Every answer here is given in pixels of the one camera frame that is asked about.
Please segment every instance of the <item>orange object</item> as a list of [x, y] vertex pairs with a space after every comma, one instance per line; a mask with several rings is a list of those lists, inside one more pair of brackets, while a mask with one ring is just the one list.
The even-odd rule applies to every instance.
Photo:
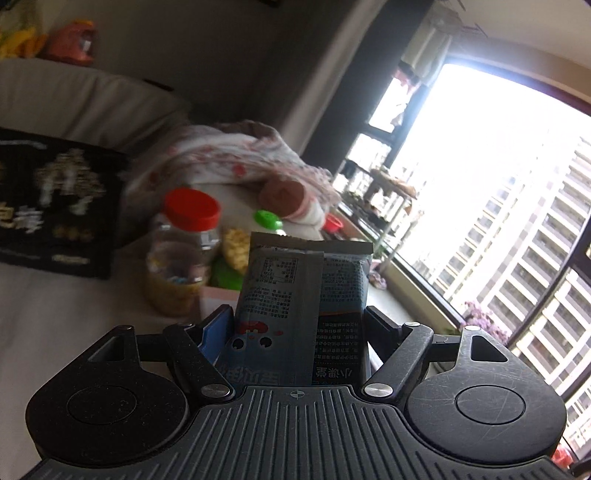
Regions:
[[90, 66], [94, 62], [93, 44], [96, 29], [90, 20], [77, 20], [51, 36], [44, 58]]
[[568, 468], [573, 463], [573, 458], [570, 452], [562, 445], [556, 447], [556, 451], [552, 456], [552, 461], [561, 468]]

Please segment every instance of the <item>snack package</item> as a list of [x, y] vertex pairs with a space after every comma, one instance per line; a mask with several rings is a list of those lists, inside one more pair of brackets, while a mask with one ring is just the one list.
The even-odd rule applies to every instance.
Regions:
[[235, 334], [216, 368], [235, 386], [358, 386], [373, 245], [253, 233]]

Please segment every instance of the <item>purple flowers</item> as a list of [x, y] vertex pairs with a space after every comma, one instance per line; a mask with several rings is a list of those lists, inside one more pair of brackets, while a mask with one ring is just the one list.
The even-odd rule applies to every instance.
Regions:
[[463, 315], [464, 320], [460, 322], [460, 330], [466, 325], [476, 325], [506, 345], [509, 340], [509, 332], [495, 324], [492, 319], [493, 313], [490, 310], [483, 309], [476, 301], [467, 301], [465, 305], [466, 311]]

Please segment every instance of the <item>green lid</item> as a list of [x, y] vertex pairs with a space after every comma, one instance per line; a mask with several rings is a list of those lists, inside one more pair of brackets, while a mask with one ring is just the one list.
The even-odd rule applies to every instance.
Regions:
[[242, 279], [236, 270], [226, 263], [223, 257], [219, 257], [212, 265], [212, 287], [226, 288], [228, 290], [242, 290]]
[[281, 219], [267, 210], [257, 210], [255, 212], [255, 221], [262, 227], [269, 230], [280, 230], [283, 228]]

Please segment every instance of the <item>red container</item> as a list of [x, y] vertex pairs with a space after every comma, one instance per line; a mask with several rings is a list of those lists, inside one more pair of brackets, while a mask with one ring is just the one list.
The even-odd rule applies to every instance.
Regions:
[[94, 61], [95, 35], [96, 30], [93, 22], [76, 20], [50, 37], [43, 57], [47, 60], [83, 67], [90, 66]]
[[328, 233], [336, 233], [342, 228], [343, 228], [343, 222], [341, 222], [332, 213], [329, 213], [326, 216], [326, 221], [324, 222], [324, 227], [322, 227], [322, 229]]

